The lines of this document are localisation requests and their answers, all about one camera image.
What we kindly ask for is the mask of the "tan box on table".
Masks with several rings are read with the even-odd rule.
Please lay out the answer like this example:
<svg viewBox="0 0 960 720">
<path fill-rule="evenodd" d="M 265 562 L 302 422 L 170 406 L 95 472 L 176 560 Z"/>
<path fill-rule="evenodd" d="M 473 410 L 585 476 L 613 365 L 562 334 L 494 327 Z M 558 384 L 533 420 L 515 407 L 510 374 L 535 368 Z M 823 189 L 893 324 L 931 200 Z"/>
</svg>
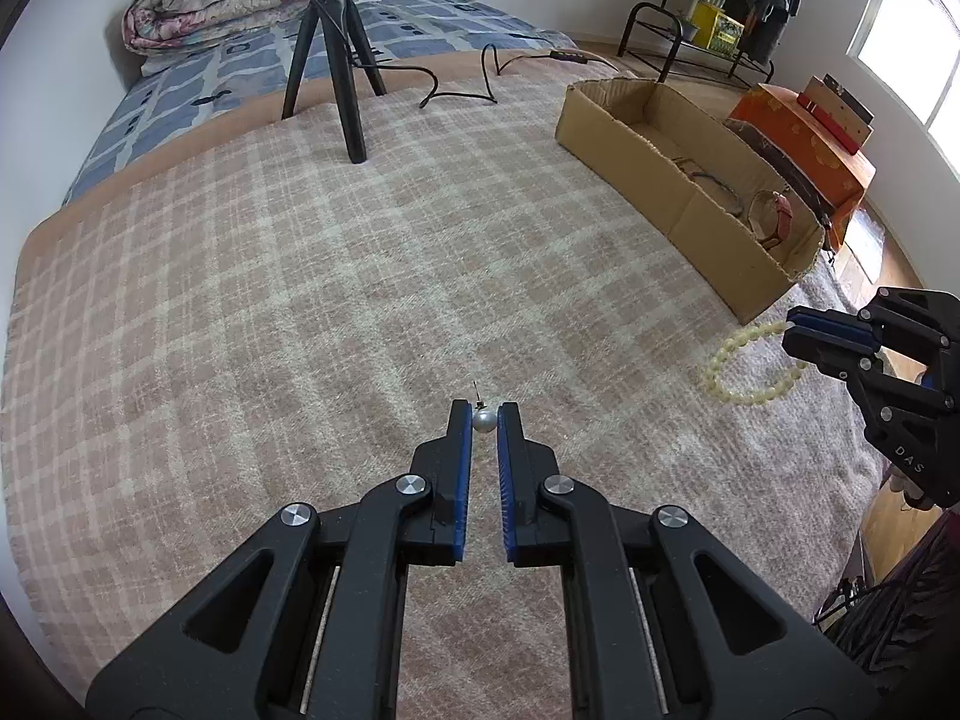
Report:
<svg viewBox="0 0 960 720">
<path fill-rule="evenodd" d="M 812 76 L 797 96 L 797 104 L 819 121 L 848 153 L 859 153 L 874 133 L 874 114 L 830 75 Z"/>
</svg>

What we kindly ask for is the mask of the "window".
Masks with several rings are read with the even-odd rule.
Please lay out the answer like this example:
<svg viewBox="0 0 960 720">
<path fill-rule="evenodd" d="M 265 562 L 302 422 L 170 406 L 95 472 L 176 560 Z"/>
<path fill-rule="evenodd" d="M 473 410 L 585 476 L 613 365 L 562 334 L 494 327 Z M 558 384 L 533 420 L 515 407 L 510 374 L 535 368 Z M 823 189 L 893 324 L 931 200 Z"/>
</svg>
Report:
<svg viewBox="0 0 960 720">
<path fill-rule="evenodd" d="M 958 28 L 934 0 L 867 0 L 848 54 L 958 172 Z"/>
</svg>

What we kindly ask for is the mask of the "black tripod stand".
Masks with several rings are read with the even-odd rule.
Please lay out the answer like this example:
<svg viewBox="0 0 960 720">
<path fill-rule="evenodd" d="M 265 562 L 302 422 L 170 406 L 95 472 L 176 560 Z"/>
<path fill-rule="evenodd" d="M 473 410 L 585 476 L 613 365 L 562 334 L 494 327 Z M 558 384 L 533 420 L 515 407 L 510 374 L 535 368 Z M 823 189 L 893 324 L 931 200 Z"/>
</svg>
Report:
<svg viewBox="0 0 960 720">
<path fill-rule="evenodd" d="M 331 75 L 348 158 L 353 164 L 364 163 L 368 159 L 368 151 L 359 115 L 355 70 L 359 68 L 366 73 L 371 91 L 376 96 L 384 96 L 387 88 L 376 64 L 373 46 L 364 29 L 359 9 L 353 0 L 308 0 L 308 6 L 299 23 L 281 117 L 290 119 L 295 115 L 299 88 L 317 28 L 322 28 L 327 68 Z"/>
</svg>

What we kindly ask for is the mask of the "brown cardboard box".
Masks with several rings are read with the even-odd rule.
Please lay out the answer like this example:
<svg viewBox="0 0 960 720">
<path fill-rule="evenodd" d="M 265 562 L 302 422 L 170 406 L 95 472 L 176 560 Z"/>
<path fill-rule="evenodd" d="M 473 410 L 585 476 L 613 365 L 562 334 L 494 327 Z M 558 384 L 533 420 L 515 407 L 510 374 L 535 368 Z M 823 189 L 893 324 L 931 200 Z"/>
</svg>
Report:
<svg viewBox="0 0 960 720">
<path fill-rule="evenodd" d="M 825 231 L 732 128 L 636 78 L 569 85 L 556 141 L 662 232 L 742 323 L 788 293 Z"/>
</svg>

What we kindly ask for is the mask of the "yellow box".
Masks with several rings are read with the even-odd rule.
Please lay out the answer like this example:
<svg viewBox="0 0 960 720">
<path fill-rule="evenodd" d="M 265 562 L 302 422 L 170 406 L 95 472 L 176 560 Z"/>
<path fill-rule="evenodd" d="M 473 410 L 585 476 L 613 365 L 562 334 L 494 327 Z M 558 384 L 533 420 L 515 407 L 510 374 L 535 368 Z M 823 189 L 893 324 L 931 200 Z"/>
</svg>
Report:
<svg viewBox="0 0 960 720">
<path fill-rule="evenodd" d="M 734 57 L 739 50 L 743 26 L 715 5 L 698 0 L 690 23 L 697 28 L 692 43 L 708 52 Z"/>
</svg>

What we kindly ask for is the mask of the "black clothes rack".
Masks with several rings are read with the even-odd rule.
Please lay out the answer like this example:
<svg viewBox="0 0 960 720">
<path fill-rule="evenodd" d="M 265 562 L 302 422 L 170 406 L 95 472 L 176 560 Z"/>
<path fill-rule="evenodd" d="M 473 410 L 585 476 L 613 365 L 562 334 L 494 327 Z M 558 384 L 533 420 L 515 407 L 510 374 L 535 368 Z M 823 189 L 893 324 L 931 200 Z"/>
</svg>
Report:
<svg viewBox="0 0 960 720">
<path fill-rule="evenodd" d="M 628 12 L 615 57 L 640 62 L 659 82 L 686 73 L 748 88 L 754 80 L 771 83 L 776 71 L 773 60 L 748 57 L 736 25 L 703 0 L 640 0 Z"/>
</svg>

